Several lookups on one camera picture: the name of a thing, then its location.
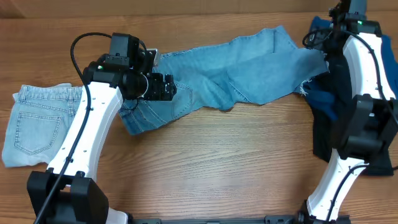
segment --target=wooden floor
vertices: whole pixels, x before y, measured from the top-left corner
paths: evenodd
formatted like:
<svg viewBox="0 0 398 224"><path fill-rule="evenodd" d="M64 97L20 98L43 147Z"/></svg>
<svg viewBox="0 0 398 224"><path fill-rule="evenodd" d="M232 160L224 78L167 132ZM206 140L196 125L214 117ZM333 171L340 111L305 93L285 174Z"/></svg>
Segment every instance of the wooden floor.
<svg viewBox="0 0 398 224"><path fill-rule="evenodd" d="M134 16L0 20L0 135L4 142L12 93L22 84L81 85L69 56L85 32L125 32L161 52L227 42L265 27L285 26L296 43L314 16L325 12L212 16ZM398 13L370 12L393 39ZM109 40L83 39L80 67L108 52ZM203 108L156 131L130 136L120 118L109 130L98 184L116 210L136 218L233 218L294 214L315 189L327 163L312 154L313 116L289 95L265 106L237 104L229 112ZM398 143L390 147L398 164ZM0 223L32 223L26 191L32 170L0 165ZM354 223L398 223L398 175L360 177L341 208Z"/></svg>

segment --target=light blue jeans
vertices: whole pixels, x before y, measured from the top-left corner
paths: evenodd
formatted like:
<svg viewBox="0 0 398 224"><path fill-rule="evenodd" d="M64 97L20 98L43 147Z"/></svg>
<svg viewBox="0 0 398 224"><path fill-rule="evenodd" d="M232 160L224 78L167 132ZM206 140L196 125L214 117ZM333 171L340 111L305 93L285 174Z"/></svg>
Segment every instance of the light blue jeans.
<svg viewBox="0 0 398 224"><path fill-rule="evenodd" d="M172 101L125 101L119 111L130 134L153 130L207 106L228 110L236 102L262 105L327 71L323 54L299 49L283 27L229 43L163 54L155 72L171 74ZM49 163L56 155L80 102L81 87L22 86L6 132L6 167Z"/></svg>

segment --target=denim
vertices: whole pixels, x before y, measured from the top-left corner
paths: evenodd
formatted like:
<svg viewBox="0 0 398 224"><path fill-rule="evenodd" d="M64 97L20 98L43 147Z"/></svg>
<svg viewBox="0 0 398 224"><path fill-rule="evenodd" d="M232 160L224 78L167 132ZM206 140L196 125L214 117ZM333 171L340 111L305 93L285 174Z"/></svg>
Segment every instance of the denim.
<svg viewBox="0 0 398 224"><path fill-rule="evenodd" d="M81 87L23 85L13 95L2 150L6 167L49 163L60 149L80 104Z"/></svg>
<svg viewBox="0 0 398 224"><path fill-rule="evenodd" d="M155 72L172 74L172 101L125 101L119 111L130 134L157 129L204 106L228 110L237 102L263 105L299 91L326 72L318 50L299 49L282 26L229 43L163 54Z"/></svg>
<svg viewBox="0 0 398 224"><path fill-rule="evenodd" d="M323 54L299 49L283 27L264 29L229 43L163 54L154 72L171 74L172 101L125 101L119 115L130 134L157 129L207 106L228 110L237 102L263 105L300 91L310 77L327 71ZM49 163L56 155L80 102L81 87L22 86L7 127L6 167Z"/></svg>

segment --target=wooden surface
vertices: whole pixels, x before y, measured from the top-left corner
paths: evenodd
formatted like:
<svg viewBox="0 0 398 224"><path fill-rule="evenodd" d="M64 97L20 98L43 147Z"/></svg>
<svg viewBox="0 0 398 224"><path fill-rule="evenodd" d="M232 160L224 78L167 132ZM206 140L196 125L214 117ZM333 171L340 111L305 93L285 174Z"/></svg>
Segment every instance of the wooden surface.
<svg viewBox="0 0 398 224"><path fill-rule="evenodd" d="M135 16L0 20L0 135L4 141L12 93L22 84L80 85L70 62L73 39L85 32L125 32L161 52L227 42L284 25L299 43L311 13ZM397 13L371 12L398 54ZM102 37L83 39L81 68L109 49ZM297 95L265 106L237 104L229 112L203 108L156 131L129 136L117 117L98 167L110 205L136 218L232 218L294 214L315 189L327 163L312 154L310 109ZM398 164L398 144L390 147ZM26 192L32 170L0 165L0 223L32 223ZM398 177L360 177L341 208L354 223L398 223Z"/></svg>
<svg viewBox="0 0 398 224"><path fill-rule="evenodd" d="M60 18L254 12L327 12L339 0L0 0L0 17ZM398 10L396 0L368 0L368 11Z"/></svg>

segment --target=black fabric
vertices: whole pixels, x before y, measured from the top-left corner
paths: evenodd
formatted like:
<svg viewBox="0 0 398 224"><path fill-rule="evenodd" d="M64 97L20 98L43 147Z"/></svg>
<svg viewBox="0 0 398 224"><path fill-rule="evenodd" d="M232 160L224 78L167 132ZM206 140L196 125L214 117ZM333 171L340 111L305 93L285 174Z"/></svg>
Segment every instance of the black fabric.
<svg viewBox="0 0 398 224"><path fill-rule="evenodd" d="M335 96L332 110L340 117L345 112L345 108L352 100L351 79L349 77L348 65L344 56L331 57L328 59L330 73L323 73L312 79L320 86L322 91L327 91ZM331 156L330 132L333 121L322 110L317 109L316 105L311 105L313 122L313 153L320 159L329 162ZM388 150L382 151L380 155L371 163L372 166L383 167L385 169L368 168L362 175L394 175Z"/></svg>

